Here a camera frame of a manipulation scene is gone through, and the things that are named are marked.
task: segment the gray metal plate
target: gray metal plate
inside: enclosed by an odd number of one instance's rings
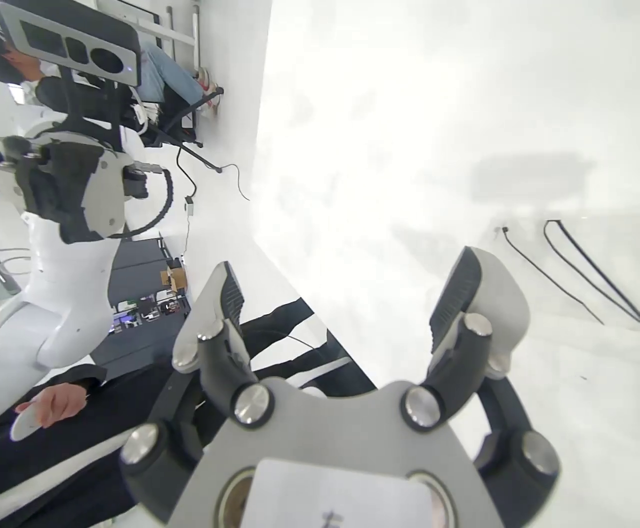
[[[400,401],[411,383],[397,381],[346,399],[304,394],[279,378],[263,383],[275,395],[272,418],[254,431],[229,420],[225,423],[187,484],[170,528],[212,527],[218,497],[228,480],[265,457],[402,477],[424,470],[448,491],[457,526],[502,527],[451,428],[445,425],[420,434],[404,422]]]

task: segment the cable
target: cable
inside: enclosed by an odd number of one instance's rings
[[[182,147],[180,147],[178,149],[178,154],[175,156],[175,164],[178,166],[178,169],[180,169],[182,171],[182,174],[184,174],[187,179],[191,182],[191,184],[193,185],[193,192],[188,196],[188,198],[193,198],[196,193],[198,192],[198,186],[196,185],[196,182],[193,181],[193,179],[191,179],[191,176],[189,176],[187,174],[187,171],[185,169],[182,168],[182,166],[180,165],[180,154],[182,153]]]
[[[545,222],[545,226],[542,228],[542,234],[545,236],[545,239],[547,240],[547,244],[549,244],[549,246],[554,251],[554,253],[558,257],[560,257],[567,265],[569,265],[578,275],[580,275],[583,279],[585,279],[585,281],[588,282],[595,290],[597,290],[598,293],[600,293],[603,297],[605,297],[611,303],[615,304],[618,308],[620,308],[620,310],[622,310],[624,313],[626,313],[634,321],[636,321],[637,323],[640,323],[640,317],[637,317],[634,314],[632,314],[629,310],[627,310],[623,305],[621,305],[619,302],[617,302],[609,294],[607,294],[605,291],[603,291],[601,288],[599,288],[597,285],[595,285],[581,270],[578,269],[578,267],[574,263],[572,263],[562,253],[560,253],[560,251],[558,251],[558,249],[553,245],[553,242],[549,239],[549,236],[547,235],[547,227],[552,222],[558,223],[560,221],[559,220],[547,220]]]
[[[4,265],[7,262],[11,262],[12,260],[31,260],[31,257],[11,257],[10,259],[2,260],[0,262],[0,266],[4,267]],[[29,275],[30,274],[30,271],[22,271],[20,273],[13,273],[13,272],[9,271],[6,268],[5,268],[5,270],[9,275]]]
[[[584,257],[584,259],[591,265],[591,267],[598,273],[598,275],[600,275],[604,281],[611,286],[611,289],[616,292],[620,298],[627,304],[627,306],[631,309],[631,311],[633,311],[633,313],[636,315],[636,317],[640,318],[640,311],[638,311],[638,309],[636,308],[636,306],[627,298],[626,295],[624,295],[619,289],[618,287],[613,284],[613,282],[611,281],[611,279],[597,266],[597,264],[595,262],[593,262],[593,260],[591,260],[591,258],[589,257],[589,255],[587,255],[587,253],[582,249],[582,247],[580,246],[580,244],[578,242],[576,242],[576,240],[571,236],[571,234],[569,233],[569,231],[567,231],[566,227],[564,227],[562,220],[547,220],[547,223],[549,222],[554,222],[557,224],[557,226],[560,228],[560,230],[563,232],[564,236],[567,237],[567,239],[569,240],[569,242],[571,242],[571,244],[573,245],[574,248],[576,248],[578,250],[578,252]],[[607,296],[604,292],[602,292],[597,286],[595,286],[593,283],[591,283],[591,281],[589,281],[589,279],[587,279],[579,270],[578,273],[580,273],[580,275],[582,275],[582,277],[587,280],[587,282],[589,282],[594,288],[596,288],[598,291],[600,291],[600,293],[602,293],[603,295]]]
[[[147,225],[140,227],[139,229],[134,229],[133,231],[129,231],[127,233],[116,233],[109,238],[122,239],[122,238],[131,238],[136,235],[140,235],[144,233],[148,229],[151,229],[153,226],[157,225],[166,215],[166,213],[171,209],[171,204],[173,203],[173,181],[171,180],[171,173],[167,169],[163,169],[164,179],[166,181],[166,200],[164,201],[163,208],[160,210],[158,215]]]
[[[573,299],[574,301],[576,301],[579,305],[582,305],[584,307],[585,310],[587,310],[594,319],[596,319],[600,324],[604,324],[602,322],[602,320],[596,315],[594,314],[589,307],[583,303],[580,299],[578,299],[578,297],[576,297],[575,295],[570,294],[567,290],[565,290],[562,286],[560,286],[555,280],[553,280],[550,276],[548,276],[533,260],[531,260],[530,258],[528,258],[528,256],[526,256],[524,253],[522,253],[516,246],[513,245],[513,243],[509,240],[509,237],[507,236],[507,231],[509,230],[508,227],[503,227],[502,228],[502,233],[504,234],[504,239],[509,243],[509,245],[516,250],[516,252],[523,258],[525,259],[529,264],[531,264],[534,268],[536,268],[540,273],[542,273],[542,275],[544,275],[545,277],[547,277],[562,293],[564,293],[565,295],[567,295],[567,297],[570,297],[571,299]]]
[[[220,167],[221,169],[226,169],[227,167],[235,167],[236,170],[238,171],[238,192],[240,193],[240,195],[247,201],[247,202],[251,202],[251,200],[249,200],[249,198],[247,198],[244,193],[242,192],[242,189],[240,188],[240,169],[238,167],[238,165],[236,165],[235,163],[229,163],[228,165],[224,165],[222,167]]]
[[[136,100],[136,102],[138,103],[138,106],[141,109],[142,117],[144,117],[144,119],[145,119],[145,122],[143,123],[142,128],[138,131],[138,136],[141,136],[149,128],[149,117],[147,115],[147,109],[145,108],[145,105],[142,103],[142,100],[140,99],[140,96],[138,95],[138,91],[133,86],[130,86],[129,88],[131,89],[131,93],[133,95],[133,98]]]
[[[299,343],[302,343],[303,345],[309,347],[309,350],[315,350],[316,348],[315,346],[311,346],[309,343],[306,343],[301,339],[298,339],[297,337],[293,337],[288,333],[278,332],[277,330],[254,330],[252,332],[246,332],[246,334],[252,334],[252,333],[276,333],[278,335],[281,335],[282,337],[288,337],[289,339],[293,339],[294,341],[298,341]]]
[[[187,216],[187,238],[184,240],[184,251],[182,252],[182,256],[185,256],[187,247],[189,246],[189,231],[191,231],[191,217]]]

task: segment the blue jeans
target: blue jeans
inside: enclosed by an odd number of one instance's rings
[[[142,42],[141,83],[136,88],[140,99],[145,102],[164,102],[164,86],[169,87],[189,104],[202,97],[202,87],[191,74],[151,42]]]

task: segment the circular hole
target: circular hole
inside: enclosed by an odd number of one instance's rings
[[[424,471],[416,471],[407,478],[424,484],[429,488],[431,492],[431,525],[433,528],[454,528],[456,518],[453,504],[444,486],[435,477]]]
[[[240,528],[255,468],[236,474],[226,485],[216,510],[216,528]]]
[[[110,74],[119,74],[124,65],[113,51],[97,47],[91,50],[91,60],[96,66]]]

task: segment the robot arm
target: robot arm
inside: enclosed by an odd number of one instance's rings
[[[141,141],[120,127],[115,92],[140,78],[133,28],[73,0],[0,1],[0,25],[18,51],[60,65],[68,102],[67,115],[45,111],[48,120],[0,143],[0,195],[22,212],[32,249],[28,286],[0,307],[1,412],[108,334],[124,202],[147,196],[150,167],[129,154]],[[83,118],[70,68],[106,80],[110,123]]]
[[[435,346],[420,385],[396,381],[345,399],[255,379],[237,339],[234,281],[228,262],[218,264],[175,342],[177,372],[120,454],[130,491],[162,522],[290,528],[322,526],[333,513],[359,525],[347,495],[381,516],[365,525],[519,528],[546,503],[559,459],[507,378],[529,310],[493,255],[463,250],[431,319]],[[235,303],[227,313],[225,290]],[[227,417],[206,450],[192,423],[202,392]],[[471,461],[448,421],[476,393],[492,432]]]

